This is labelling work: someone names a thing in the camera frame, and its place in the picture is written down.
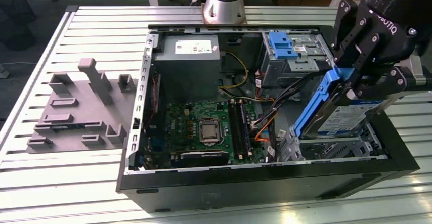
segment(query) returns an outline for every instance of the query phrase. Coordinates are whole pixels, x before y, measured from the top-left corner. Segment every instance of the blue plastic latch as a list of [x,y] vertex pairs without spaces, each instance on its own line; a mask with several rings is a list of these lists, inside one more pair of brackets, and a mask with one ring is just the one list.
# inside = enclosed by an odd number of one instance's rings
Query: blue plastic latch
[[337,81],[339,79],[343,79],[344,81],[348,80],[351,74],[353,72],[352,68],[333,68],[333,70],[328,71],[325,73],[325,76],[323,78],[323,81],[317,87],[317,90],[312,96],[312,99],[305,106],[300,117],[297,118],[297,121],[295,123],[295,133],[296,136],[301,135],[301,130],[309,120],[309,118],[313,116],[313,113],[316,112],[316,109],[320,107],[321,103],[327,101],[329,98],[329,87],[333,81]]
[[292,40],[288,38],[285,32],[269,32],[268,37],[276,59],[296,59],[299,57],[292,49]]

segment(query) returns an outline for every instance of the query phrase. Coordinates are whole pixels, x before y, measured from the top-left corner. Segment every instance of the wire bundle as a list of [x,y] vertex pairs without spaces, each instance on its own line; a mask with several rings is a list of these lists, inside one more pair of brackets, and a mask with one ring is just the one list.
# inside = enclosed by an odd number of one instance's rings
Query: wire bundle
[[260,129],[259,133],[255,136],[256,141],[267,141],[267,142],[269,141],[268,139],[263,139],[259,136],[261,135],[264,129],[268,127],[271,122],[275,120],[276,113],[277,113],[279,108],[283,105],[283,102],[285,100],[288,100],[297,92],[300,92],[301,87],[307,84],[307,82],[311,79],[313,79],[316,76],[325,75],[325,73],[327,73],[327,70],[309,73],[301,79],[299,79],[292,85],[289,85],[289,87],[287,87],[285,90],[279,94],[277,98],[275,99],[275,101],[272,103],[272,106],[271,106],[268,112],[252,124],[252,127],[253,127],[257,124],[263,123],[268,119],[267,123],[264,124],[263,128]]

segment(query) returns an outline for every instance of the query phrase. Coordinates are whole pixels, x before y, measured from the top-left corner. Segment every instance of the metal table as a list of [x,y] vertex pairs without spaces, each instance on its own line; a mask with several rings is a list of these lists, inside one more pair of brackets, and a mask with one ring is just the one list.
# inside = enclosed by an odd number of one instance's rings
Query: metal table
[[[332,25],[335,16],[332,8],[247,8],[249,24]],[[147,25],[201,22],[200,9],[189,7],[80,7],[64,14],[0,132],[0,222],[431,223],[428,93],[405,97],[387,111],[421,170],[347,199],[148,214],[115,191],[121,150],[25,153],[53,72],[83,79],[77,61],[93,57],[109,79],[124,73],[137,77]]]

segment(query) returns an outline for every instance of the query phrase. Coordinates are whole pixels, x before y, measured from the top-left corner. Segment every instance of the expansion slot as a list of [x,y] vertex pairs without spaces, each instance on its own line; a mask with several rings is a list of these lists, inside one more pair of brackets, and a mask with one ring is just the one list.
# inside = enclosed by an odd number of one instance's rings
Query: expansion slot
[[249,129],[243,101],[231,100],[228,102],[228,115],[235,157],[241,160],[252,156]]

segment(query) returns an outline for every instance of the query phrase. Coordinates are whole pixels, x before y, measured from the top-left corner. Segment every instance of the hard drive label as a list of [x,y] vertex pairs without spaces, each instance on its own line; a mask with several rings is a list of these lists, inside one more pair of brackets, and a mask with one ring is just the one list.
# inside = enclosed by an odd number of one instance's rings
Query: hard drive label
[[320,135],[337,135],[351,131],[365,118],[365,112],[375,109],[381,100],[353,100],[348,106],[339,106],[317,130]]

